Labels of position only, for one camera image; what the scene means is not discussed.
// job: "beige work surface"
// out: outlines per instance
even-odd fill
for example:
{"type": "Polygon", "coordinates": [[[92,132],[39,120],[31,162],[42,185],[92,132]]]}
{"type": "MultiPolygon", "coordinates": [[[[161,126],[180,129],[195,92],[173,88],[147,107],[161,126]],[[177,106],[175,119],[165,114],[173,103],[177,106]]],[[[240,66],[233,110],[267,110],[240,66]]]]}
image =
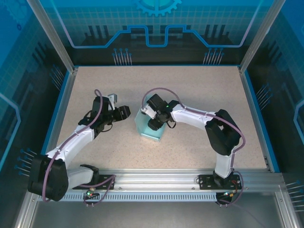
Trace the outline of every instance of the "beige work surface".
{"type": "MultiPolygon", "coordinates": [[[[100,133],[72,161],[98,168],[214,168],[216,153],[205,131],[184,123],[166,128],[160,142],[139,136],[134,118],[143,95],[154,87],[166,87],[188,106],[204,111],[225,109],[246,137],[236,154],[237,168],[265,168],[257,132],[236,66],[87,66],[78,69],[58,142],[65,140],[79,120],[92,109],[94,89],[115,93],[117,106],[128,105],[132,114],[100,133]]],[[[164,100],[169,92],[156,91],[164,100]]]]}

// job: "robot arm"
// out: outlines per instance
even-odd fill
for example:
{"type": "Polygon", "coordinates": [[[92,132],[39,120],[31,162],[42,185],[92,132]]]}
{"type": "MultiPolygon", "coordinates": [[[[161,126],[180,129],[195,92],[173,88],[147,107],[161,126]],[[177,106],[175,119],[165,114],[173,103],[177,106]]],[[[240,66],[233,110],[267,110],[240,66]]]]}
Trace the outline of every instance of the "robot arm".
{"type": "Polygon", "coordinates": [[[210,144],[217,153],[214,177],[217,185],[221,187],[232,173],[233,150],[239,143],[240,135],[227,124],[211,116],[218,116],[234,126],[236,124],[225,110],[220,110],[217,113],[191,110],[195,112],[189,111],[189,108],[185,109],[175,100],[167,103],[157,94],[153,95],[142,108],[142,112],[151,117],[148,126],[155,131],[169,121],[182,122],[206,130],[210,144]]]}
{"type": "MultiPolygon", "coordinates": [[[[114,104],[117,101],[117,95],[112,94],[103,96],[103,106],[97,120],[86,130],[76,134],[62,148],[62,144],[46,153],[46,155],[37,155],[34,157],[29,175],[28,190],[38,195],[42,195],[43,181],[47,167],[51,159],[58,154],[52,164],[48,175],[46,186],[46,197],[54,201],[59,201],[68,189],[74,188],[84,183],[97,184],[99,180],[99,171],[96,167],[90,165],[81,165],[77,169],[68,170],[68,167],[74,157],[99,133],[105,132],[105,126],[112,125],[128,118],[131,114],[128,106],[116,108],[114,104]]],[[[88,126],[97,116],[101,99],[97,96],[93,102],[93,108],[82,120],[79,121],[77,128],[72,133],[75,134],[88,126]]]]}

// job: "black mounting bracket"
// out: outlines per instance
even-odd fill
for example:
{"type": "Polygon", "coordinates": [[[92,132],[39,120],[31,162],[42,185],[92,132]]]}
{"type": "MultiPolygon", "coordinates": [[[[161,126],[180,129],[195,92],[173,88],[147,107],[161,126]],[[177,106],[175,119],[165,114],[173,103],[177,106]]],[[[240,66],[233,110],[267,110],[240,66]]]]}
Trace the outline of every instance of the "black mounting bracket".
{"type": "MultiPolygon", "coordinates": [[[[96,183],[101,183],[101,182],[105,181],[106,179],[108,179],[108,178],[110,178],[110,177],[112,177],[112,175],[99,175],[98,180],[97,180],[96,183]]],[[[108,187],[109,187],[109,185],[111,184],[111,182],[112,182],[112,181],[109,180],[107,183],[105,183],[105,184],[103,184],[103,185],[100,185],[100,186],[96,187],[96,190],[107,190],[108,187]]],[[[114,184],[115,184],[115,179],[114,179],[114,181],[113,181],[113,184],[112,184],[111,187],[110,187],[110,190],[113,190],[113,189],[114,189],[114,184]]],[[[88,190],[88,187],[79,187],[79,186],[77,186],[77,187],[75,187],[75,188],[73,188],[73,189],[74,189],[74,190],[88,190]]]]}
{"type": "Polygon", "coordinates": [[[214,176],[210,175],[199,175],[197,183],[199,184],[200,190],[235,190],[236,186],[232,183],[232,181],[237,182],[237,189],[242,189],[242,184],[239,175],[232,174],[222,188],[220,188],[214,180],[214,176]]]}

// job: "wire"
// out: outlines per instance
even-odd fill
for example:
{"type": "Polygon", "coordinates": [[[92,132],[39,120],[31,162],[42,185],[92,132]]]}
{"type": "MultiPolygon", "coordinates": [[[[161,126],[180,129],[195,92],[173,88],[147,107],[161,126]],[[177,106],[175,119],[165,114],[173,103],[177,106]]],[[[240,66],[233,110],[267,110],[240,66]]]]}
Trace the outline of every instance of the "wire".
{"type": "Polygon", "coordinates": [[[173,129],[174,127],[176,127],[176,122],[174,122],[173,126],[170,126],[168,122],[167,122],[167,125],[168,125],[169,128],[173,129]]]}
{"type": "Polygon", "coordinates": [[[56,153],[54,154],[53,158],[51,159],[50,163],[48,164],[48,167],[47,167],[47,170],[46,170],[46,174],[44,175],[44,180],[43,180],[43,187],[42,187],[42,200],[44,202],[49,202],[50,199],[46,199],[46,188],[47,188],[47,181],[48,181],[48,175],[49,175],[49,172],[51,170],[51,167],[54,163],[54,160],[56,159],[56,157],[60,154],[62,148],[71,140],[73,139],[75,136],[79,135],[81,132],[85,131],[86,129],[88,129],[93,123],[95,123],[95,121],[98,119],[100,113],[101,113],[101,110],[103,108],[103,96],[101,94],[101,92],[96,89],[94,91],[95,95],[96,96],[99,96],[100,97],[100,107],[99,107],[99,110],[98,110],[98,113],[96,115],[96,117],[94,118],[94,120],[89,123],[87,126],[85,126],[84,128],[82,128],[81,130],[79,130],[78,132],[75,132],[74,134],[72,134],[70,137],[68,137],[61,145],[60,147],[58,148],[58,150],[56,151],[56,153]]]}
{"type": "Polygon", "coordinates": [[[113,128],[113,124],[111,124],[111,127],[110,127],[110,129],[108,129],[108,130],[105,130],[105,131],[101,131],[101,132],[108,132],[108,131],[110,131],[111,129],[113,128]]]}
{"type": "Polygon", "coordinates": [[[98,186],[100,186],[100,185],[102,185],[102,184],[105,184],[105,183],[107,183],[109,180],[111,180],[111,183],[109,184],[109,186],[108,186],[108,189],[106,190],[106,192],[104,193],[104,195],[102,196],[102,198],[98,201],[98,202],[96,202],[96,203],[91,203],[91,204],[89,204],[87,201],[86,201],[86,199],[84,198],[84,204],[86,204],[86,206],[88,207],[88,206],[94,206],[94,205],[96,205],[96,204],[98,204],[98,203],[101,203],[104,199],[105,199],[105,197],[106,197],[106,195],[108,194],[108,192],[109,192],[109,190],[110,190],[110,188],[111,188],[111,186],[112,186],[112,184],[113,184],[113,182],[114,182],[114,179],[115,179],[115,175],[112,175],[110,178],[108,178],[108,179],[106,179],[105,181],[103,181],[102,183],[99,183],[99,184],[96,184],[96,185],[80,185],[81,187],[90,187],[90,188],[95,188],[95,187],[98,187],[98,186]]]}
{"type": "MultiPolygon", "coordinates": [[[[222,201],[222,202],[224,202],[224,203],[227,203],[226,205],[231,205],[232,203],[229,203],[229,201],[226,201],[226,200],[223,200],[223,199],[220,199],[220,201],[222,201]]],[[[246,208],[244,208],[244,207],[242,207],[242,206],[239,206],[239,205],[237,205],[237,204],[234,204],[233,206],[235,206],[235,207],[237,207],[237,208],[239,208],[239,209],[241,209],[241,210],[244,210],[244,211],[246,211],[255,221],[257,221],[262,227],[265,227],[266,228],[266,226],[260,221],[260,220],[258,220],[249,210],[247,210],[246,208]]]]}
{"type": "Polygon", "coordinates": [[[235,180],[233,180],[232,183],[236,186],[236,193],[237,193],[238,192],[238,183],[235,180]]]}
{"type": "Polygon", "coordinates": [[[187,108],[186,106],[183,105],[181,99],[179,98],[179,96],[177,96],[177,94],[176,94],[175,92],[173,92],[173,91],[170,90],[170,89],[164,88],[164,87],[153,88],[153,89],[150,89],[147,93],[145,93],[145,95],[143,96],[143,99],[142,99],[142,108],[144,107],[144,100],[145,100],[146,96],[147,96],[150,92],[152,92],[152,91],[154,91],[154,90],[166,90],[166,91],[172,93],[172,94],[176,97],[176,99],[178,100],[178,102],[180,103],[181,107],[184,108],[185,110],[187,110],[187,111],[189,111],[189,112],[192,112],[192,113],[196,113],[196,114],[200,114],[200,115],[204,115],[204,116],[208,116],[208,117],[212,117],[212,118],[215,118],[215,119],[217,119],[217,120],[220,120],[221,122],[223,122],[223,123],[227,124],[228,126],[230,126],[231,128],[233,128],[237,133],[239,133],[239,135],[242,137],[243,143],[242,143],[239,147],[237,147],[237,148],[233,151],[233,153],[232,153],[230,167],[231,167],[231,168],[233,167],[235,153],[236,153],[237,151],[239,151],[240,149],[242,149],[242,148],[245,146],[245,144],[246,144],[246,139],[245,139],[244,134],[243,134],[235,125],[233,125],[232,123],[228,122],[227,120],[225,120],[225,119],[223,119],[223,118],[220,118],[220,117],[218,117],[218,116],[216,116],[216,115],[209,114],[209,113],[207,113],[207,112],[200,111],[200,110],[193,110],[193,109],[187,108]]]}
{"type": "Polygon", "coordinates": [[[239,175],[239,177],[240,177],[240,179],[241,179],[242,188],[241,188],[241,192],[239,193],[239,195],[237,196],[237,198],[236,198],[233,202],[230,202],[230,203],[228,204],[228,206],[229,206],[229,205],[233,205],[233,204],[235,204],[236,202],[238,202],[239,199],[241,198],[242,194],[243,194],[243,191],[244,191],[244,179],[243,179],[242,174],[241,174],[239,171],[234,171],[234,173],[237,173],[237,174],[239,175]]]}

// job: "glass panel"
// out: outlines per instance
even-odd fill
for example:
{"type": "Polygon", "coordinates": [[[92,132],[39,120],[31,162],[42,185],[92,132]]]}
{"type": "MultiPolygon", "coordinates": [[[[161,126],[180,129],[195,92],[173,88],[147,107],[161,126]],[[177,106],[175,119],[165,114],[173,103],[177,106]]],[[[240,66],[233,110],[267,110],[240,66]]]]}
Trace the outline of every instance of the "glass panel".
{"type": "Polygon", "coordinates": [[[298,179],[304,181],[302,11],[303,1],[286,1],[248,67],[259,108],[286,183],[298,179]]]}
{"type": "Polygon", "coordinates": [[[25,0],[0,3],[0,224],[13,227],[66,69],[25,0]]]}
{"type": "Polygon", "coordinates": [[[272,0],[41,3],[76,65],[235,65],[272,0]]]}

